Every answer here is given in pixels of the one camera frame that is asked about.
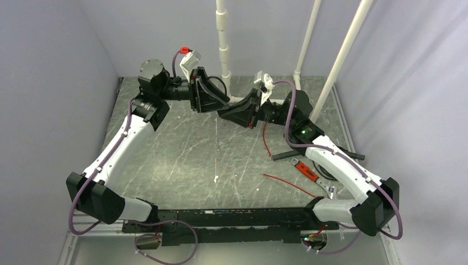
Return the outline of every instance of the robotic arm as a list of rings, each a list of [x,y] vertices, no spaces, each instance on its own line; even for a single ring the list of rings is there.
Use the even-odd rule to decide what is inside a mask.
[[[317,197],[304,208],[158,210],[158,207],[150,202],[139,198],[122,197],[113,192],[128,159],[145,139],[157,130],[168,113],[167,100],[190,101],[193,111],[198,113],[216,111],[221,118],[245,128],[255,127],[258,120],[286,124],[291,93],[283,105],[271,103],[268,97],[274,85],[268,75],[259,73],[255,80],[258,88],[253,88],[240,102],[229,104],[230,98],[210,81],[203,67],[193,69],[190,74],[187,74],[187,70],[184,72],[186,80],[170,77],[159,60],[148,60],[142,64],[138,77],[140,92],[129,104],[128,115],[119,132],[89,167],[81,174],[71,173],[67,179],[67,188],[75,209],[106,224],[112,224],[119,219],[148,224],[175,219],[196,227],[266,226],[270,230],[286,229],[289,233],[299,234],[301,230],[318,230],[324,223],[327,223],[328,229],[337,229],[337,222],[345,222],[356,225],[370,236],[375,236],[395,215],[386,198],[369,181],[379,183],[397,205],[398,183],[392,178],[383,181],[359,166],[368,174],[368,179],[364,179],[353,166],[336,156],[337,152],[343,156],[347,155],[308,119],[312,106],[303,91],[297,91],[299,96],[296,97],[295,108],[292,111],[288,138],[295,144],[321,145],[334,150],[334,152],[324,152],[317,147],[294,148],[301,155],[318,162],[332,173],[349,189],[354,197],[353,200]],[[154,229],[154,227],[126,224],[123,232],[135,233],[154,231]],[[265,240],[275,240],[277,238],[274,237],[279,236],[284,242],[297,242],[289,235],[278,235],[278,231],[270,230]],[[177,228],[175,224],[163,225],[162,231],[164,235],[166,233],[171,235],[170,240],[164,241],[166,245],[190,242],[190,240],[176,239],[186,231]],[[201,242],[220,242],[208,235],[204,238],[205,240]]]

